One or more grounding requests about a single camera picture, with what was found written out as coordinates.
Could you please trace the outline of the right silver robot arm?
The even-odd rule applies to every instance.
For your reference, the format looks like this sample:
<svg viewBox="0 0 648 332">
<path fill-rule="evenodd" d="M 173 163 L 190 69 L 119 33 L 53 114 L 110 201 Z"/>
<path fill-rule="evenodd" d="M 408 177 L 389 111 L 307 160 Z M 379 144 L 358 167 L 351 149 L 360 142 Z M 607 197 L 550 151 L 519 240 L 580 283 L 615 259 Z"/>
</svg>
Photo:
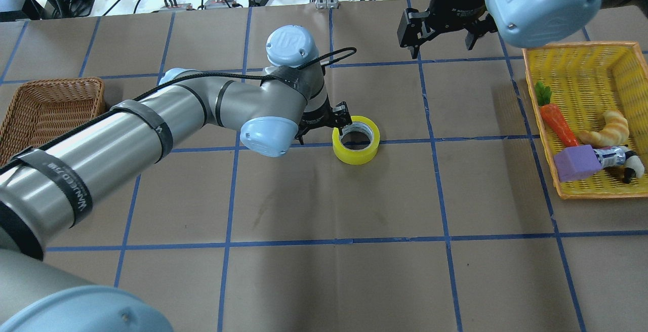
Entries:
<svg viewBox="0 0 648 332">
<path fill-rule="evenodd" d="M 468 50 L 495 32 L 516 48 L 539 48 L 579 31 L 601 9 L 624 6 L 646 14 L 646 0 L 429 0 L 425 11 L 403 11 L 396 36 L 412 58 L 424 43 L 461 30 Z"/>
</svg>

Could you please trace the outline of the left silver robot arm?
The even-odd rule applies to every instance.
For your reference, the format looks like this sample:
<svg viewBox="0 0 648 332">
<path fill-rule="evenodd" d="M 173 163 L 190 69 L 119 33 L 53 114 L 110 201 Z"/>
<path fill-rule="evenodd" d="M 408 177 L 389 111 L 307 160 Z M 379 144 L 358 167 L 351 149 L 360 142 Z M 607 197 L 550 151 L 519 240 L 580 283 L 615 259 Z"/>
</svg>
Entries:
<svg viewBox="0 0 648 332">
<path fill-rule="evenodd" d="M 324 71 L 356 53 L 320 53 L 299 25 L 276 28 L 257 74 L 169 69 L 159 83 L 2 166 L 2 331 L 173 331 L 131 292 L 47 264 L 47 245 L 125 182 L 165 161 L 206 126 L 249 150 L 282 157 L 313 128 L 351 123 L 331 106 Z"/>
</svg>

